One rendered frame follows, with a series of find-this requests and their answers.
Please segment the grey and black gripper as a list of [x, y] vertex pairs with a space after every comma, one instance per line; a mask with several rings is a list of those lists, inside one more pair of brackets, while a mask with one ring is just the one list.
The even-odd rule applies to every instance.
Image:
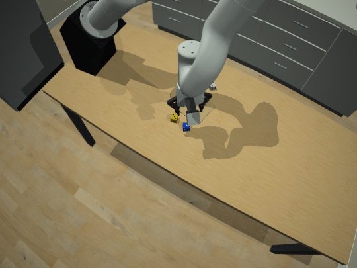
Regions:
[[[171, 108], [175, 109], [175, 113], [178, 114], [178, 116], [180, 116], [180, 107], [186, 107], [186, 101], [185, 98], [187, 96], [183, 95], [180, 87], [179, 87], [179, 83], [177, 83], [177, 87], [176, 87], [176, 93], [175, 93], [175, 97], [173, 97], [172, 99], [169, 99], [167, 101], [167, 104], [169, 106], [171, 106]], [[200, 112], [202, 112], [202, 109], [204, 108], [204, 105], [206, 105], [206, 103], [209, 101], [209, 99], [212, 98], [212, 94], [211, 93], [207, 93], [204, 92], [201, 95], [194, 97], [194, 101], [195, 104], [198, 105], [199, 104], [199, 109]], [[175, 102], [175, 103], [174, 103]]]

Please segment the yellow die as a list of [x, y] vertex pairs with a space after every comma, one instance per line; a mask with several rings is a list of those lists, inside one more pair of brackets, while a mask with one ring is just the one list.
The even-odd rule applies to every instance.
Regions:
[[178, 117], [179, 116], [177, 114], [172, 114], [171, 115], [171, 122], [177, 123]]

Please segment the blue die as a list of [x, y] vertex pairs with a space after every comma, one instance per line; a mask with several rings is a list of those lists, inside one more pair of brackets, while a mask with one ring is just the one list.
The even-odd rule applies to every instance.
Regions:
[[190, 131], [190, 126], [187, 125], [187, 122], [183, 123], [183, 132]]

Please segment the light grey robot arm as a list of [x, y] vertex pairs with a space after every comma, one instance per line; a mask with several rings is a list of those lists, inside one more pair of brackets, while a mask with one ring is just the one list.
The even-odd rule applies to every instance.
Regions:
[[[117, 20], [148, 1], [151, 0], [91, 1], [81, 9], [81, 25], [95, 38], [108, 38], [116, 32]], [[225, 65], [233, 37], [265, 1], [220, 0], [204, 23], [201, 41], [187, 40], [178, 46], [178, 85], [187, 96], [188, 126], [200, 124], [200, 111], [196, 109], [194, 97], [216, 80]]]

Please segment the grey die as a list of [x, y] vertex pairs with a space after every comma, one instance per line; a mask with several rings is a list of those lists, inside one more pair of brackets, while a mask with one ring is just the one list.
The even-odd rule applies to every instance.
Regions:
[[213, 82], [213, 83], [209, 86], [209, 88], [210, 88], [210, 91], [215, 90], [215, 89], [216, 89], [216, 84]]

